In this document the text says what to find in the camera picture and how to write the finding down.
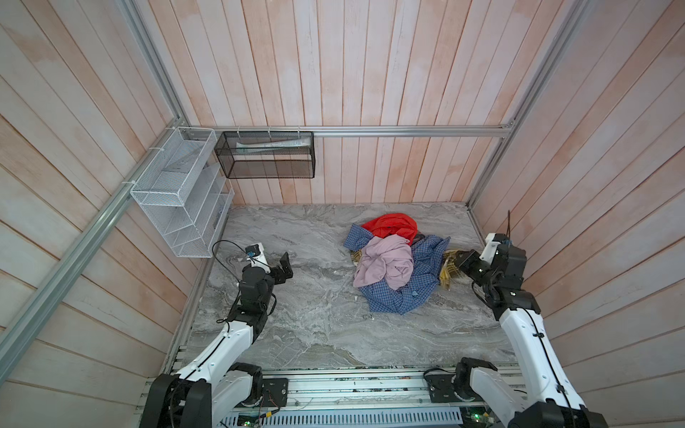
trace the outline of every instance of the black wire basket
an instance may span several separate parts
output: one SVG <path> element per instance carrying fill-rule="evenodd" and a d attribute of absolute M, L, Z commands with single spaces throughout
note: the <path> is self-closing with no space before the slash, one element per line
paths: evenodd
<path fill-rule="evenodd" d="M 227 178 L 314 178 L 314 134 L 224 131 L 214 149 Z"/>

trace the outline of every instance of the wood paneling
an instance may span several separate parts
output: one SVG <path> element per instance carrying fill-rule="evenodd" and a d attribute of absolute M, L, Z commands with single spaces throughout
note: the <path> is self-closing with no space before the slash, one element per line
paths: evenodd
<path fill-rule="evenodd" d="M 136 1 L 205 126 L 507 123 L 572 3 Z M 248 204 L 466 201 L 496 143 L 324 138 L 314 179 L 236 187 Z"/>
<path fill-rule="evenodd" d="M 486 233 L 511 210 L 523 286 L 610 425 L 684 417 L 684 24 L 680 0 L 599 3 L 474 207 Z"/>
<path fill-rule="evenodd" d="M 173 114 L 115 3 L 4 1 L 0 54 L 4 329 Z M 196 275 L 131 207 L 0 388 L 3 423 L 126 423 Z"/>

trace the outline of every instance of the blue plaid shirt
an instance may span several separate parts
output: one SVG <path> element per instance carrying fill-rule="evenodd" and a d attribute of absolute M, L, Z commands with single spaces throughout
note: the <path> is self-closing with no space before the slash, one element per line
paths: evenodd
<path fill-rule="evenodd" d="M 373 234 L 361 226 L 352 225 L 345 240 L 345 248 L 357 251 L 364 248 Z M 393 290 L 385 279 L 361 287 L 359 291 L 369 301 L 372 312 L 396 312 L 405 314 L 416 309 L 428 300 L 435 287 L 440 283 L 438 275 L 443 265 L 443 253 L 449 245 L 449 238 L 435 235 L 426 236 L 412 245 L 414 272 L 406 286 Z"/>

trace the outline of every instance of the red garment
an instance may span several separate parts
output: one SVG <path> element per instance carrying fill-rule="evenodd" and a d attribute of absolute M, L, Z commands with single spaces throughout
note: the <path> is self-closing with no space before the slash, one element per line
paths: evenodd
<path fill-rule="evenodd" d="M 380 216 L 362 227 L 374 236 L 385 238 L 389 235 L 400 235 L 402 238 L 407 238 L 410 243 L 414 242 L 414 237 L 419 231 L 414 219 L 402 213 Z"/>

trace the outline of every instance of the pile of clothes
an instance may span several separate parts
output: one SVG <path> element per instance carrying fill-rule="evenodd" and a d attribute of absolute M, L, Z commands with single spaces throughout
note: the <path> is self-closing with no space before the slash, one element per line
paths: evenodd
<path fill-rule="evenodd" d="M 440 283 L 449 238 L 418 233 L 406 214 L 387 214 L 352 225 L 344 246 L 358 258 L 354 286 L 372 312 L 405 314 L 416 309 Z"/>

